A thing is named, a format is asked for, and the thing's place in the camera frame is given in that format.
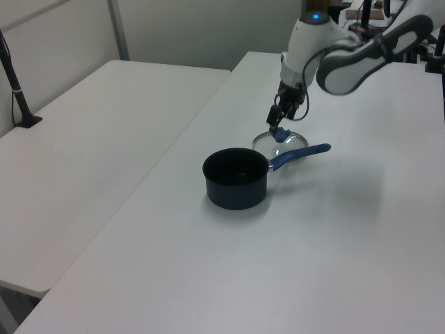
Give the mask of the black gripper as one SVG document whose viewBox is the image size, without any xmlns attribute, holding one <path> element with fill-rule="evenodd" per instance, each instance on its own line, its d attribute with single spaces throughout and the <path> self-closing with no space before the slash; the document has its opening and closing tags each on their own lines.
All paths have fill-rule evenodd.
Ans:
<svg viewBox="0 0 445 334">
<path fill-rule="evenodd" d="M 296 87 L 288 86 L 280 81 L 277 96 L 278 106 L 285 106 L 285 117 L 293 120 L 296 111 L 305 101 L 307 87 L 303 82 L 298 82 Z M 266 123 L 269 125 L 269 132 L 276 132 L 282 119 L 282 110 L 277 105 L 272 105 L 268 113 Z"/>
</svg>

